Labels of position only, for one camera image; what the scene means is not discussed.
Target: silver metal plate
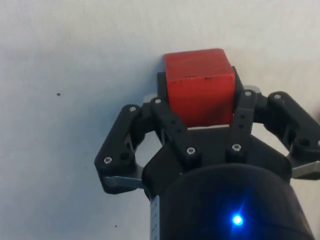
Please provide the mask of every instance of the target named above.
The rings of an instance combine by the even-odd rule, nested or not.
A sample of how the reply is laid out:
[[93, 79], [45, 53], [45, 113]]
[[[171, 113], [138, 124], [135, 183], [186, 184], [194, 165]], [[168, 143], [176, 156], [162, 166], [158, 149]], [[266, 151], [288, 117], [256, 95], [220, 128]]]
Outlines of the silver metal plate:
[[319, 174], [320, 177], [320, 161], [311, 162], [292, 169], [293, 178], [303, 177], [312, 173]]

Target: red block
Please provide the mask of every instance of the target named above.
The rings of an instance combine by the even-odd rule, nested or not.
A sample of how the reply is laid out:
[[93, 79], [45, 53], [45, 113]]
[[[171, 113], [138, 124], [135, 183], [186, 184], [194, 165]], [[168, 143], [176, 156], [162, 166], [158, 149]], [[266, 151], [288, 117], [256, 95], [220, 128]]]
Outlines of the red block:
[[223, 49], [169, 53], [164, 62], [170, 107], [187, 127], [231, 125], [236, 80]]

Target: metal bracket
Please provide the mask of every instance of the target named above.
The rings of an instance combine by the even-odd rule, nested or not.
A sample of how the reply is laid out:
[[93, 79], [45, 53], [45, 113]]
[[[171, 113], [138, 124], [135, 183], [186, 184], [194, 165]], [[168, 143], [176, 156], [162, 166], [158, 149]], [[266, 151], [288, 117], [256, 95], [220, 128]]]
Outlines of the metal bracket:
[[320, 160], [292, 169], [294, 179], [318, 180], [320, 179]]
[[137, 165], [136, 170], [128, 175], [122, 176], [104, 176], [103, 183], [109, 188], [129, 188], [129, 189], [144, 189], [142, 183], [142, 171], [144, 168]]

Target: black cylindrical base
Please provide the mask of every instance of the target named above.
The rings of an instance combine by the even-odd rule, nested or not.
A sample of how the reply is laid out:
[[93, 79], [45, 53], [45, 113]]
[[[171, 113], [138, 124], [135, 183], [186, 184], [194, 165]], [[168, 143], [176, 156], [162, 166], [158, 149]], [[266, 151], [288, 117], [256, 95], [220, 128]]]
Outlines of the black cylindrical base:
[[314, 240], [291, 186], [250, 165], [223, 164], [182, 175], [151, 211], [157, 208], [157, 240]]

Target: white background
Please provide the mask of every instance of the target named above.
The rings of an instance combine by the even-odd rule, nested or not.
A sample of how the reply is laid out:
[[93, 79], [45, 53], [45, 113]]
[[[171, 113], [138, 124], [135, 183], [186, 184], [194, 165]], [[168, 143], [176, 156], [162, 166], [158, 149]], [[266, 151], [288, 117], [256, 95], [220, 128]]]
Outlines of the white background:
[[[147, 240], [144, 193], [106, 195], [94, 158], [121, 107], [156, 91], [163, 54], [217, 47], [244, 84], [320, 118], [318, 0], [0, 0], [0, 238]], [[320, 182], [292, 184], [320, 240]]]

